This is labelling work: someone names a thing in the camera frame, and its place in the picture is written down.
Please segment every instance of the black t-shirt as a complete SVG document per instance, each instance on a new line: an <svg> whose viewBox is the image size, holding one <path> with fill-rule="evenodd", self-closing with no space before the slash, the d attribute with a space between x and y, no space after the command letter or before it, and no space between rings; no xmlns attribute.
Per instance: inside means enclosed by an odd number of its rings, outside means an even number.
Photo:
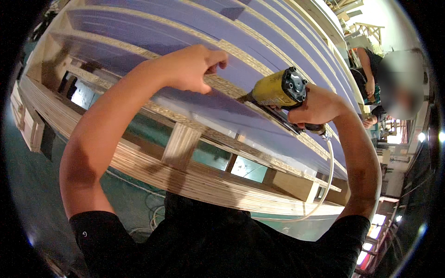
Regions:
<svg viewBox="0 0 445 278"><path fill-rule="evenodd" d="M370 227L365 217L348 216L305 242L231 210L166 215L147 242L135 243L109 212L69 222L92 277L350 277Z"/></svg>

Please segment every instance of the yellow nail gun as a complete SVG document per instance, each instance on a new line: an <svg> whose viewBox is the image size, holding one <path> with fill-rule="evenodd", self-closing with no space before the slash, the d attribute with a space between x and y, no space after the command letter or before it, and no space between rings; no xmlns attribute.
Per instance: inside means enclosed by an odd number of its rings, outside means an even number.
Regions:
<svg viewBox="0 0 445 278"><path fill-rule="evenodd" d="M287 121L287 113L300 107L306 100L306 83L295 67L287 68L259 80L253 90L242 98L250 101L269 115L277 119L288 130L300 134L304 129ZM281 111L271 108L277 106ZM325 125L304 124L305 128L312 133L326 137Z"/></svg>

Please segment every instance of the wooden beam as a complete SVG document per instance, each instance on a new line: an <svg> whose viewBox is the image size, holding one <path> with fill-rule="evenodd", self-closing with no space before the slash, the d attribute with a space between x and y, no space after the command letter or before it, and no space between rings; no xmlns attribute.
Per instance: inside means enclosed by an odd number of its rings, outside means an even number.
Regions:
<svg viewBox="0 0 445 278"><path fill-rule="evenodd" d="M286 175L273 169L267 169L263 183L273 189L287 193L306 203L313 203L319 184L304 178Z"/></svg>
<svg viewBox="0 0 445 278"><path fill-rule="evenodd" d="M238 158L238 156L236 154L232 153L230 155L230 160L229 160L229 163L227 164L226 172L228 172L228 173L232 172L233 166L235 165L235 162L236 162L237 158Z"/></svg>
<svg viewBox="0 0 445 278"><path fill-rule="evenodd" d="M62 136L69 138L81 116L61 103L52 91L27 76L22 76L20 87L43 118ZM160 189L239 210L304 215L316 206L268 192L260 183L196 162L192 162L186 171L181 171L139 149L137 145L121 139L110 166ZM315 215L334 215L342 210L341 206L323 204Z"/></svg>
<svg viewBox="0 0 445 278"><path fill-rule="evenodd" d="M327 181L329 178L327 175L323 175L321 173L317 173L317 177L324 181ZM332 186L341 188L341 192L330 190L326 195L326 201L345 206L351 197L351 190L349 189L348 181L335 177L332 179Z"/></svg>
<svg viewBox="0 0 445 278"><path fill-rule="evenodd" d="M179 170L187 169L200 138L201 132L176 123L161 162Z"/></svg>

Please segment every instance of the cable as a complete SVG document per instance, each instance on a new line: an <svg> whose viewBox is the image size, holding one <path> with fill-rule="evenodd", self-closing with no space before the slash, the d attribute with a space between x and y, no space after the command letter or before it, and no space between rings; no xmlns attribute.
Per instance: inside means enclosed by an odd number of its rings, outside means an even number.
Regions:
<svg viewBox="0 0 445 278"><path fill-rule="evenodd" d="M260 218L260 217L252 217L257 220L268 220L268 221L274 221L274 222L298 222L305 220L309 216L313 215L317 209L323 204L324 200L326 199L326 196L328 195L329 189L331 188L332 178L334 176L334 151L332 149L332 143L329 137L325 138L326 143L328 144L329 153L331 155L331 161L330 161L330 170L329 170L329 180L328 180L328 187L323 193L323 196L320 199L320 202L317 204L317 206L308 214L306 214L302 218L295 218L295 219L276 219L276 218Z"/></svg>

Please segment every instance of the wooden stud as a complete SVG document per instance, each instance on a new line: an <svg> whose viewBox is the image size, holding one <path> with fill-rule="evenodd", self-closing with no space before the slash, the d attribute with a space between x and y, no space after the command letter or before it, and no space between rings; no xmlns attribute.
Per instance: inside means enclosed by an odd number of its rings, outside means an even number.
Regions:
<svg viewBox="0 0 445 278"><path fill-rule="evenodd" d="M323 175L321 173L317 173L317 177L324 181L327 181L329 178L327 175ZM349 189L348 181L335 177L332 179L332 185L341 188L341 192L330 190L326 195L326 201L345 206L351 197L351 190Z"/></svg>
<svg viewBox="0 0 445 278"><path fill-rule="evenodd" d="M296 197L303 202L313 203L317 194L318 183L290 176L273 169L267 169L263 183L270 185L273 189L287 193L288 196Z"/></svg>
<svg viewBox="0 0 445 278"><path fill-rule="evenodd" d="M200 138L201 132L176 123L161 161L179 170L187 169Z"/></svg>
<svg viewBox="0 0 445 278"><path fill-rule="evenodd" d="M233 166L235 165L235 162L236 162L237 158L238 158L238 156L236 154L232 153L230 155L230 160L229 160L229 163L227 164L226 172L229 172L229 173L232 172Z"/></svg>

